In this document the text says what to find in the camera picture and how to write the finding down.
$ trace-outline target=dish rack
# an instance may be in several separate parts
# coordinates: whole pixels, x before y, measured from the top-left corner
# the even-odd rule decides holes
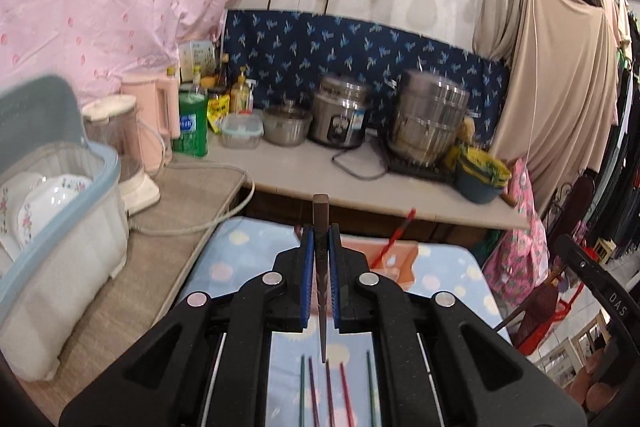
[[[0,92],[0,184],[18,172],[93,180],[24,248],[0,280],[0,349],[23,380],[50,380],[84,310],[126,262],[120,162],[88,142],[78,103],[60,77]]]

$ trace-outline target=navy floral curtain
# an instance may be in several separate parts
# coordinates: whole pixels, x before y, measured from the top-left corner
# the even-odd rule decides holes
[[[256,107],[297,100],[316,89],[323,73],[352,76],[373,87],[369,125],[384,128],[394,106],[386,80],[417,68],[446,76],[470,93],[476,141],[488,145],[502,110],[509,70],[466,50],[420,35],[354,19],[295,11],[232,10],[225,27],[225,51],[233,78],[247,65],[257,80]]]

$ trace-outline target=pink electric kettle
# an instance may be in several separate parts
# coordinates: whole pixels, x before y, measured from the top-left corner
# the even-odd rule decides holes
[[[164,73],[125,73],[122,76],[120,91],[132,94],[138,100],[138,121],[141,123],[138,134],[142,163],[147,172],[162,167],[162,146],[158,136],[164,142],[165,162],[172,158],[172,139],[180,137],[179,84],[177,78]]]

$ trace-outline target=stainless steel pot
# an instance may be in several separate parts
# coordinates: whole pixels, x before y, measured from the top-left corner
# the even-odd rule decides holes
[[[446,78],[405,71],[389,147],[407,160],[432,165],[455,142],[468,100],[469,93]]]
[[[309,133],[313,114],[294,107],[293,102],[274,105],[262,112],[264,139],[282,147],[302,144]]]
[[[332,147],[359,147],[364,141],[370,108],[369,86],[346,76],[322,76],[314,95],[309,138]]]

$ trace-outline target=green chopstick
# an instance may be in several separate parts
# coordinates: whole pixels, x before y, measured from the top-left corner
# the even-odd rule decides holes
[[[373,371],[371,369],[371,352],[367,351],[367,380],[369,380],[369,409],[371,411],[371,427],[376,427],[376,409],[373,397]]]
[[[298,426],[305,427],[305,355],[300,357],[300,412]]]

